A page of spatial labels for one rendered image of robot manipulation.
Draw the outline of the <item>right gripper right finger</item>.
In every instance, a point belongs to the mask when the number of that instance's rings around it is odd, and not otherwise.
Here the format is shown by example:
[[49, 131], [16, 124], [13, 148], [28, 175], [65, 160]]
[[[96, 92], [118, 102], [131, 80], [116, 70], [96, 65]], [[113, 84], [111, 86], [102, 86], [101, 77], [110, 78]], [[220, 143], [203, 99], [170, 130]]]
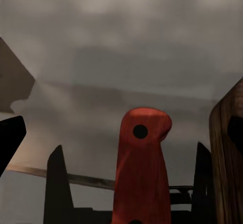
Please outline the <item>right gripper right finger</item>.
[[243, 156], [243, 118], [238, 116], [231, 116], [227, 134]]

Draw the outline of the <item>cutting board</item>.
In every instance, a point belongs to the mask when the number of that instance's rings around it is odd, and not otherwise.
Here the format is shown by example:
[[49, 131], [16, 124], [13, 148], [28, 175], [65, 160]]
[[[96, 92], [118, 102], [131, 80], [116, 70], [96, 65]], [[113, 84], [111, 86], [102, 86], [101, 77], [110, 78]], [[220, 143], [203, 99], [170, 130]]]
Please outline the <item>cutting board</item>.
[[243, 224], [243, 156], [227, 134], [233, 115], [243, 118], [243, 79], [227, 93], [220, 108], [233, 224]]

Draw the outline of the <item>parer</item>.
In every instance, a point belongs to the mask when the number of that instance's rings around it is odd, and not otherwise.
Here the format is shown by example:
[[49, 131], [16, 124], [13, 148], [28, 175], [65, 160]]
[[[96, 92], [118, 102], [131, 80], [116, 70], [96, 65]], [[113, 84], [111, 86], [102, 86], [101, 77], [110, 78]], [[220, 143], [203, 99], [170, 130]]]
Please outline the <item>parer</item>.
[[120, 123], [111, 224], [171, 224], [160, 138], [171, 119], [159, 109], [128, 110]]

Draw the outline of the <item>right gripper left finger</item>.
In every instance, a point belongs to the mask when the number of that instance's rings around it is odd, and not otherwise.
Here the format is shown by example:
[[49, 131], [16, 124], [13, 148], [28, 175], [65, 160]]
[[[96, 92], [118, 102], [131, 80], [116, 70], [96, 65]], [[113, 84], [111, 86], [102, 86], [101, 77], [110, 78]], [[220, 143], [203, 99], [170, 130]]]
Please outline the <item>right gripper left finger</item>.
[[22, 116], [0, 121], [0, 176], [26, 135]]

